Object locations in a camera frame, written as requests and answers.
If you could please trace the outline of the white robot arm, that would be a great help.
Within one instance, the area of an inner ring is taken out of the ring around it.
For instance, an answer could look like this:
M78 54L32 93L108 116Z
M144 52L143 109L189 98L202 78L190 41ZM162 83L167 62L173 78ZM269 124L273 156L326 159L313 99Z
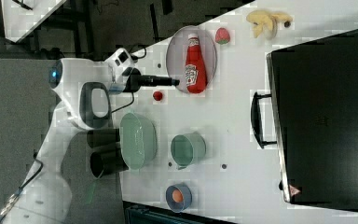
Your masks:
M134 57L120 48L99 62L59 59L49 71L48 84L60 102L25 180L0 211L0 224L63 224L72 191L61 168L71 140L83 131L109 126L115 112L112 94L135 93L143 86L177 86L180 81L141 74Z

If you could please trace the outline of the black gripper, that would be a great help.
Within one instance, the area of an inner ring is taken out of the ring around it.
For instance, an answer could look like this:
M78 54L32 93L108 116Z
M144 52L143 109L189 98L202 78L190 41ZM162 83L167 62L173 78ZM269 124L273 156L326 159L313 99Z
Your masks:
M137 92L141 86L138 79L141 72L134 67L128 67L123 72L123 77L126 79L124 92ZM180 81L171 77L157 77L157 76L142 76L142 85L147 87L157 86L178 86Z

